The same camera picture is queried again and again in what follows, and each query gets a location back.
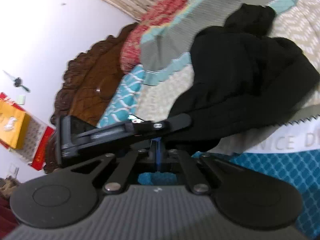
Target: white wall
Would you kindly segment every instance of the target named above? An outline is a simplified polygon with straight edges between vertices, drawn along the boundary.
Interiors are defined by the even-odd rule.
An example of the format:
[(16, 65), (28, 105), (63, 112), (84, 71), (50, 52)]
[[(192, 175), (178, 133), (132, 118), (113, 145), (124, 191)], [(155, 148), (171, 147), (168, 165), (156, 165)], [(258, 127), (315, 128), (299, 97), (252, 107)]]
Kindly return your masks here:
[[(66, 63), (134, 21), (102, 0), (0, 0), (0, 15), (0, 92), (14, 100), (24, 94), (1, 69), (21, 77), (31, 89), (23, 107), (47, 124)], [(34, 170), (0, 148), (0, 177), (11, 162), (23, 167), (21, 180), (34, 176)], [(23, 176), (22, 169), (29, 174)]]

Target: yellow box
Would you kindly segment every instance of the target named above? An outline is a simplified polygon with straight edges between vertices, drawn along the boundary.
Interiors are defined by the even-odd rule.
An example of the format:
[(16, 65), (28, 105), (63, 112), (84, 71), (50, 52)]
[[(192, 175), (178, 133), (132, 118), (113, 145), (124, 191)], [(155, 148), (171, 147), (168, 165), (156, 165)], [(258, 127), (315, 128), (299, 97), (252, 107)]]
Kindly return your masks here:
[(13, 149), (23, 147), (30, 116), (0, 100), (0, 139)]

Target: blue patterned pillow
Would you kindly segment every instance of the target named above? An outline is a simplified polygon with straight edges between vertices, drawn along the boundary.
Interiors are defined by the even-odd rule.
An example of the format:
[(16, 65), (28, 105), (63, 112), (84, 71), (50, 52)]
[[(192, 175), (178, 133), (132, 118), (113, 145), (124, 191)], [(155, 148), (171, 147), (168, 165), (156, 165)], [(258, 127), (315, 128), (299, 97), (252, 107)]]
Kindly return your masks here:
[(144, 77), (145, 71), (142, 65), (136, 65), (122, 78), (115, 95), (97, 124), (98, 128), (125, 121), (129, 114), (135, 113)]

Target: red patterned fabric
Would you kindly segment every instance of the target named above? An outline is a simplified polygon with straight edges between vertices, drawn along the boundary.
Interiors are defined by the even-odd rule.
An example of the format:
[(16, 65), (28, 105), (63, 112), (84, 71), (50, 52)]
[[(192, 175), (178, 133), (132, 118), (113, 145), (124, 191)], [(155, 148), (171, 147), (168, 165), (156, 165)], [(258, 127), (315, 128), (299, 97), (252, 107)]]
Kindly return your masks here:
[(18, 225), (8, 201), (0, 198), (0, 239), (16, 228)]
[(130, 72), (140, 63), (140, 39), (150, 26), (160, 26), (170, 22), (188, 0), (161, 0), (141, 18), (141, 23), (129, 34), (121, 51), (120, 64), (124, 73)]

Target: black garment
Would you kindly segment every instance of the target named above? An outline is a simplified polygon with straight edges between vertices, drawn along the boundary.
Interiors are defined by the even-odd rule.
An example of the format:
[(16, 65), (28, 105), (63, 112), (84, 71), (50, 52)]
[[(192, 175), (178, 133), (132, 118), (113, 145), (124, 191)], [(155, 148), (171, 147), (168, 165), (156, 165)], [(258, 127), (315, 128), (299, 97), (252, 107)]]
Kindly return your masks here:
[(197, 34), (194, 84), (169, 114), (188, 113), (193, 124), (164, 138), (167, 147), (207, 151), (220, 138), (275, 124), (316, 86), (319, 73), (294, 42), (264, 36), (274, 17), (270, 7), (243, 4), (224, 27)]

